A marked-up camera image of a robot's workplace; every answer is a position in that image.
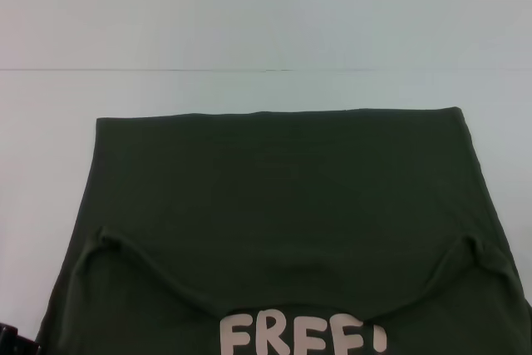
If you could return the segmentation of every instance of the white surface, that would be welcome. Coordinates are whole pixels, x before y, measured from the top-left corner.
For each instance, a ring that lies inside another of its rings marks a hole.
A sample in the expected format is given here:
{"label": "white surface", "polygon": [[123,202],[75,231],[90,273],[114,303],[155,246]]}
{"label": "white surface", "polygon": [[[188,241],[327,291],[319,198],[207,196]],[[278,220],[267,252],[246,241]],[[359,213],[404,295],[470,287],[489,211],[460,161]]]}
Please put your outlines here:
{"label": "white surface", "polygon": [[0,11],[0,321],[22,333],[35,336],[61,267],[98,116],[460,106],[532,298],[532,0],[0,0]]}

